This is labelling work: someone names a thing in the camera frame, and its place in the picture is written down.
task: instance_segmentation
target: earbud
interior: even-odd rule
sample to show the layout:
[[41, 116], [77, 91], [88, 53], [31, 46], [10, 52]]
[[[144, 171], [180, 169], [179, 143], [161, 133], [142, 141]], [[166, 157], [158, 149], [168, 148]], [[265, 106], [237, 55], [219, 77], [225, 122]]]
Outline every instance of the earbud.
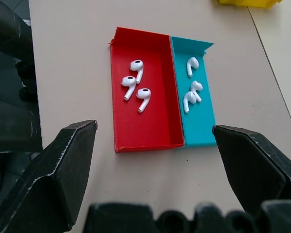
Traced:
[[186, 64], [186, 70], [188, 71], [188, 75], [190, 78], [193, 76], [192, 67], [194, 69], [197, 69], [199, 67], [198, 60], [194, 57], [191, 57]]
[[191, 84], [191, 88], [190, 90], [193, 92], [193, 94], [195, 95], [196, 97], [196, 101], [197, 102], [201, 102], [202, 99], [201, 97], [198, 95], [198, 93], [196, 91], [201, 91], [203, 90], [203, 86], [200, 82], [198, 81], [193, 81], [192, 84]]
[[144, 99], [144, 101], [142, 102], [142, 104], [138, 108], [139, 113], [142, 113], [144, 111], [144, 109], [146, 108], [147, 104], [150, 101], [150, 97], [151, 97], [150, 89], [143, 88], [143, 89], [139, 89], [137, 91], [137, 98]]
[[129, 89], [124, 96], [125, 100], [129, 100], [136, 87], [136, 78], [133, 76], [126, 76], [122, 79], [122, 86], [128, 86]]
[[138, 72], [137, 77], [136, 77], [136, 82], [137, 84], [139, 84], [142, 78], [142, 74], [144, 72], [144, 63], [141, 60], [135, 60], [130, 63], [129, 68], [132, 71]]
[[192, 104], [196, 103], [196, 96], [192, 91], [187, 92], [183, 98], [183, 107], [185, 113], [190, 111], [188, 102], [191, 102]]

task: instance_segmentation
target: red tray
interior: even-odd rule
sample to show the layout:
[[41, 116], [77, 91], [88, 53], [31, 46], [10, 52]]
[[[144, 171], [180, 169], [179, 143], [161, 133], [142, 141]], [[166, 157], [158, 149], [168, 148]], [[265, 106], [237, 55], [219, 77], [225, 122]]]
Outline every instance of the red tray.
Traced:
[[[179, 110], [174, 64], [168, 35], [117, 28], [111, 48], [113, 123], [115, 152], [162, 150], [182, 147], [184, 138]], [[129, 65], [140, 59], [144, 72], [129, 101], [125, 76], [136, 77]], [[149, 88], [150, 102], [143, 113], [137, 90]]]

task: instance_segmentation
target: yellow container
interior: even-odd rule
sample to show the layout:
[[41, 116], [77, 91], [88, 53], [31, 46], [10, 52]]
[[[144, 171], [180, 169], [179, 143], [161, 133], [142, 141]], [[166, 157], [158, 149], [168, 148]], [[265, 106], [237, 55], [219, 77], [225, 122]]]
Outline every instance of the yellow container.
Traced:
[[255, 6], [269, 8], [272, 7], [275, 3], [281, 1], [282, 0], [219, 0], [219, 3], [237, 6]]

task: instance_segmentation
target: blue tray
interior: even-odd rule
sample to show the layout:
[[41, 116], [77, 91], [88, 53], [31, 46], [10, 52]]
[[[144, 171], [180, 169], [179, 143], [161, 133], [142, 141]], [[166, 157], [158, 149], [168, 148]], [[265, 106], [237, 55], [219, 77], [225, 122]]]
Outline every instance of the blue tray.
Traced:
[[[171, 45], [185, 146], [214, 146], [216, 142], [212, 134], [212, 127], [215, 125], [215, 118], [203, 59], [203, 56], [206, 54], [205, 50], [213, 45], [213, 43], [171, 36]], [[191, 57], [195, 57], [198, 60], [199, 68], [192, 68], [193, 77], [189, 78], [186, 64]], [[183, 110], [183, 97], [190, 91], [191, 83], [194, 80], [199, 81], [203, 85], [203, 90], [198, 92], [202, 101], [194, 105], [189, 103], [190, 112], [186, 114]]]

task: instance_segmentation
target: teal box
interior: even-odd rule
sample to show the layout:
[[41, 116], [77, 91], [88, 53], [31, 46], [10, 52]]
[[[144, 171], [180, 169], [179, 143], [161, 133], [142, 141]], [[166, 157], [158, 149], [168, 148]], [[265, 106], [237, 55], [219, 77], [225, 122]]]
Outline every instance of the teal box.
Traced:
[[[171, 46], [174, 57], [174, 68], [186, 147], [216, 145], [215, 138], [212, 134], [212, 127], [215, 125], [215, 118], [203, 59], [203, 56], [206, 54], [205, 50], [212, 45], [213, 43], [210, 42], [171, 36]], [[193, 76], [189, 78], [186, 64], [191, 57], [195, 57], [198, 60], [199, 68], [192, 68]], [[203, 90], [198, 92], [202, 101], [200, 103], [197, 102], [196, 104], [191, 104], [189, 102], [190, 112], [186, 114], [183, 110], [183, 97], [188, 91], [190, 91], [190, 86], [195, 80], [203, 85]]]

